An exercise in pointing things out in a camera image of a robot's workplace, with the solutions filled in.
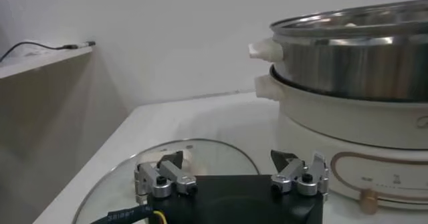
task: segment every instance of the black cord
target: black cord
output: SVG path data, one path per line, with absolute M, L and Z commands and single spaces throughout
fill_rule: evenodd
M 12 46 L 9 50 L 7 50 L 6 51 L 6 53 L 4 53 L 2 56 L 1 56 L 1 58 L 0 58 L 0 63 L 15 49 L 15 48 L 17 48 L 18 46 L 20 46 L 20 45 L 37 45 L 37 46 L 39 46 L 39 47 L 43 47 L 43 48 L 46 48 L 46 49 L 52 49 L 52 50 L 59 50 L 59 49 L 78 49 L 78 48 L 81 48 L 81 47 L 86 47 L 86 46 L 93 46 L 93 45 L 95 45 L 95 42 L 94 41 L 88 41 L 88 42 L 86 42 L 84 45 L 81 45 L 81 46 L 79 46 L 79 45 L 63 45 L 63 46 L 59 46 L 59 47 L 50 47 L 50 46 L 47 46 L 47 45 L 42 45 L 41 43 L 36 43 L 36 42 L 31 42 L 31 41 L 22 41 L 22 42 L 19 42 L 19 43 L 17 43 L 17 44 L 15 44 L 14 46 Z

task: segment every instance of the silver metal bracket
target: silver metal bracket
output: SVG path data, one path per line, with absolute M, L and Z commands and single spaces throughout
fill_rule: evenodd
M 324 200 L 328 195 L 328 167 L 321 154 L 315 154 L 310 166 L 298 158 L 291 158 L 288 165 L 278 174 L 271 176 L 272 189 L 279 193 L 289 193 L 296 185 L 299 194 L 314 196 L 323 194 Z
M 169 160 L 160 163 L 159 173 L 176 184 L 178 193 L 194 195 L 197 192 L 196 177 L 183 172 Z
M 149 162 L 142 163 L 138 166 L 138 182 L 140 183 L 139 189 L 146 193 L 151 193 L 153 197 L 165 198 L 169 197 L 172 192 L 172 182 L 166 177 L 160 175 Z
M 279 193 L 288 193 L 296 177 L 304 172 L 304 162 L 298 158 L 291 159 L 290 163 L 278 174 L 271 176 L 272 189 Z
M 309 169 L 297 179 L 298 192 L 305 196 L 314 196 L 319 192 L 326 197 L 328 173 L 324 156 L 316 153 Z

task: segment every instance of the glass lid rim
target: glass lid rim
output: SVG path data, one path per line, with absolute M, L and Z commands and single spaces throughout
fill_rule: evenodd
M 248 161 L 253 165 L 255 171 L 257 172 L 257 174 L 260 175 L 260 170 L 257 167 L 257 165 L 254 163 L 253 159 L 251 159 L 251 157 L 249 157 L 249 155 L 247 153 L 245 153 L 242 149 L 240 149 L 240 148 L 238 148 L 238 147 L 236 147 L 236 146 L 234 146 L 232 144 L 229 144 L 227 142 L 223 142 L 223 141 L 220 141 L 220 140 L 213 140 L 213 139 L 210 139 L 210 138 L 184 138 L 184 139 L 178 139 L 178 140 L 171 140 L 171 141 L 168 141 L 168 142 L 164 142 L 164 143 L 161 143 L 161 144 L 154 145 L 154 146 L 152 146 L 150 148 L 144 149 L 144 150 L 142 150 L 142 151 L 140 151 L 140 152 L 138 152 L 136 154 L 133 154 L 130 157 L 124 159 L 122 162 L 118 163 L 116 166 L 114 166 L 113 168 L 111 168 L 109 171 L 107 171 L 107 173 L 105 173 L 95 183 L 95 185 L 88 191 L 88 193 L 86 193 L 85 197 L 83 198 L 82 202 L 79 204 L 79 207 L 76 209 L 76 212 L 74 213 L 72 224 L 76 224 L 76 221 L 78 219 L 78 216 L 79 216 L 81 210 L 83 209 L 84 205 L 86 204 L 86 202 L 89 199 L 89 197 L 91 196 L 91 194 L 95 191 L 95 189 L 102 182 L 104 182 L 106 180 L 106 178 L 108 178 L 108 176 L 110 176 L 118 167 L 126 164 L 128 161 L 132 160 L 136 156 L 139 156 L 139 155 L 141 155 L 141 154 L 143 154 L 143 153 L 145 153 L 145 152 L 147 152 L 149 150 L 152 150 L 152 149 L 154 149 L 156 147 L 166 146 L 168 144 L 173 144 L 173 143 L 177 143 L 177 142 L 192 141 L 192 140 L 207 141 L 207 142 L 216 142 L 216 143 L 223 144 L 225 146 L 229 146 L 231 148 L 234 148 L 235 150 L 239 151 L 243 156 L 245 156 L 248 159 Z

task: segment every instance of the glass lid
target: glass lid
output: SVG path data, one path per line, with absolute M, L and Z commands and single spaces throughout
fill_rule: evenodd
M 176 140 L 142 151 L 104 175 L 86 195 L 73 220 L 88 224 L 109 211 L 137 206 L 134 168 L 142 160 L 156 163 L 163 154 L 183 150 L 183 170 L 194 175 L 257 175 L 254 162 L 238 148 L 207 139 Z

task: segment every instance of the wooden knob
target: wooden knob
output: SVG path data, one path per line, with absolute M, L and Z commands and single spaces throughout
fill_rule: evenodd
M 362 190 L 360 194 L 360 208 L 363 213 L 374 215 L 378 209 L 377 192 L 370 189 Z

